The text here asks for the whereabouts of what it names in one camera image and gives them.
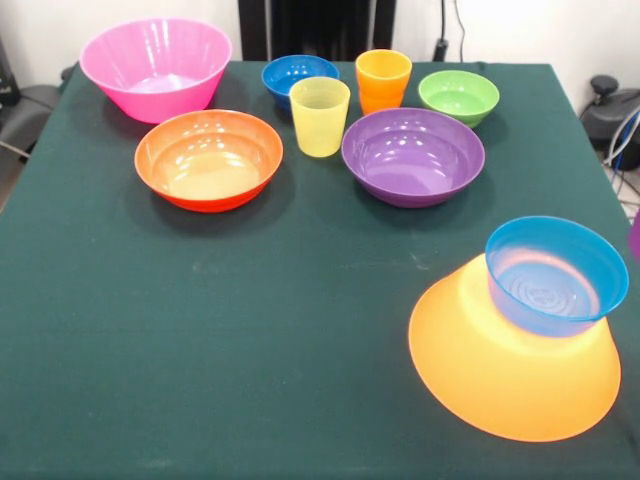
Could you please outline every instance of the cable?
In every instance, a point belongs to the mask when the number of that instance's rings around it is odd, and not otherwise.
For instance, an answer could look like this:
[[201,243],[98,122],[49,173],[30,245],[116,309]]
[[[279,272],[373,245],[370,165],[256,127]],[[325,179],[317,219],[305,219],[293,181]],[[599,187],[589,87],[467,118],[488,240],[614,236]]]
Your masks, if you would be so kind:
[[446,18],[445,18],[445,10],[446,10],[446,8],[444,6],[444,1],[445,0],[440,0],[440,12],[442,13],[442,29],[441,29],[441,32],[440,32],[440,38],[442,40],[444,40],[444,30],[445,30],[445,25],[446,25],[446,21],[445,21],[446,20]]
[[13,145],[9,145],[8,143],[3,142],[2,140],[0,140],[0,147],[4,147],[7,150],[11,150],[13,153],[17,153],[22,157],[29,158],[29,154],[27,152],[25,152],[24,150],[20,150],[18,147],[14,147]]
[[[613,137],[611,137],[611,143],[609,144],[609,152],[607,154],[607,158],[605,158],[602,161],[602,163],[604,165],[611,166],[611,162],[627,147],[627,145],[629,144],[629,142],[633,138],[633,134],[635,133],[636,129],[638,128],[638,125],[640,125],[640,115],[636,116],[636,114],[638,114],[638,113],[640,113],[640,105],[638,105],[636,108],[634,108],[631,111],[631,113],[629,115],[627,115],[627,117],[622,122],[620,122],[620,125],[618,125],[618,128],[616,129],[615,133],[613,134]],[[633,127],[631,127],[629,135],[620,144],[620,146],[618,146],[618,148],[614,151],[613,149],[615,148],[615,145],[618,142],[618,137],[620,137],[620,133],[622,133],[622,130],[627,126],[627,123],[632,121],[634,117],[635,117],[635,121],[633,122]]]
[[[624,142],[629,136],[629,130],[631,129],[631,121],[627,122],[622,132],[622,141]],[[613,172],[611,174],[611,186],[613,187],[613,182],[616,179],[616,175],[618,174],[618,170],[620,170],[620,162],[622,162],[622,157],[624,156],[624,152],[620,152],[616,157],[615,165],[613,166]],[[616,192],[616,196],[620,196],[620,191],[622,190],[622,184],[624,183],[624,172],[622,172],[620,177],[620,183],[618,184],[618,191]]]
[[462,37],[460,38],[460,63],[463,63],[464,55],[462,54],[462,49],[464,47],[464,37],[467,35],[467,31],[464,29],[464,25],[462,24],[462,20],[460,19],[460,10],[458,10],[458,0],[453,0],[453,6],[456,9],[456,17],[458,18],[458,25],[460,25],[460,30],[462,30]]

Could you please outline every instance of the cup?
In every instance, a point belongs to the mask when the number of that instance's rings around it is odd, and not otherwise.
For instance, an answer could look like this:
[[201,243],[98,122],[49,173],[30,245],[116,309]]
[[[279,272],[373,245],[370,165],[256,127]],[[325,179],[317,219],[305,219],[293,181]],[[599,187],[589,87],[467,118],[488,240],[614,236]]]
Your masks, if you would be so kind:
[[399,107],[411,67],[409,57],[395,50],[369,50],[356,58],[362,113]]
[[328,157],[340,149],[351,92],[340,80],[311,77],[291,87],[291,113],[298,147],[310,157]]

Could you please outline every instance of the dark green table cover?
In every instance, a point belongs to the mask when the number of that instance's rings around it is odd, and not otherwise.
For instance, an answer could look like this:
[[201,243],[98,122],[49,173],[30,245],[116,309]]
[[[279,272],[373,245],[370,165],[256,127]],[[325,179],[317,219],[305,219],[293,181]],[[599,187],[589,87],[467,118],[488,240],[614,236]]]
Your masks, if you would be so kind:
[[[631,260],[629,224],[549,66],[464,65],[498,85],[484,172],[402,210],[338,155],[296,146],[232,63],[212,106],[285,145],[273,182],[225,214],[179,210],[136,177],[150,126],[75,72],[0,219],[0,478],[640,478],[640,288],[610,316],[618,400],[576,438],[526,444],[444,409],[414,371],[410,312],[502,222],[557,215]],[[419,80],[446,64],[416,64]],[[348,123],[360,116],[352,64]]]

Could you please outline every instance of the light blue bowl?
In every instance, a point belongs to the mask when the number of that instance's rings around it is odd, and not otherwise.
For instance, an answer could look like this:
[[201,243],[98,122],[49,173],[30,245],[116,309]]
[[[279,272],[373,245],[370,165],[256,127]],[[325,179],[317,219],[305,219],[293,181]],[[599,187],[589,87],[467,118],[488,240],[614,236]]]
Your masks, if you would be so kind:
[[616,249],[594,231],[555,217],[521,217],[486,245],[489,291],[511,322],[538,335],[568,337],[616,308],[629,273]]
[[313,55],[288,55],[276,58],[262,69],[262,83],[271,92],[276,105],[291,111],[289,90],[299,80],[309,77],[340,78],[336,66]]

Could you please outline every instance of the black cable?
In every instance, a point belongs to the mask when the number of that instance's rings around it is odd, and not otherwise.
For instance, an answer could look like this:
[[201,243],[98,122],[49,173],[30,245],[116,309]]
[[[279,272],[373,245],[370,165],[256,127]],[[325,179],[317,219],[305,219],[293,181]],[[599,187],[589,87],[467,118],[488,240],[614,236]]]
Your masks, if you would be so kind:
[[442,29],[440,31],[440,38],[444,40],[444,26],[446,24],[444,0],[440,0],[440,12],[442,13]]
[[620,172],[620,185],[618,185],[618,191],[616,192],[616,197],[618,197],[618,199],[620,199],[620,192],[622,191],[622,185],[623,184],[629,184],[629,182],[627,182],[624,179],[624,172]]
[[456,9],[456,17],[458,18],[458,25],[460,25],[460,30],[462,30],[462,37],[460,38],[460,63],[464,62],[464,55],[462,53],[462,48],[464,47],[464,37],[467,35],[467,31],[464,29],[464,25],[462,24],[462,20],[460,19],[460,10],[458,10],[458,0],[453,0],[453,6]]

